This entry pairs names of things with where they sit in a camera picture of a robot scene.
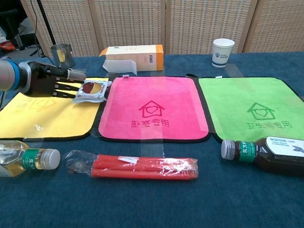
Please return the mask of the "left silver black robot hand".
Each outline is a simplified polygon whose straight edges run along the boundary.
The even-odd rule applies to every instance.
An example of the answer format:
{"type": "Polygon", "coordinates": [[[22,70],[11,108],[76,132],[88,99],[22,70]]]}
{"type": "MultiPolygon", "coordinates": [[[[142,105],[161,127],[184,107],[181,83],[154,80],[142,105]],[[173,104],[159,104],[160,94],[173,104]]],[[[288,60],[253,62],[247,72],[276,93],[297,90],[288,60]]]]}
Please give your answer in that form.
{"type": "Polygon", "coordinates": [[[28,97],[75,98],[70,91],[79,88],[69,83],[83,84],[86,75],[82,71],[64,69],[37,61],[19,64],[20,81],[17,90],[28,97]]]}

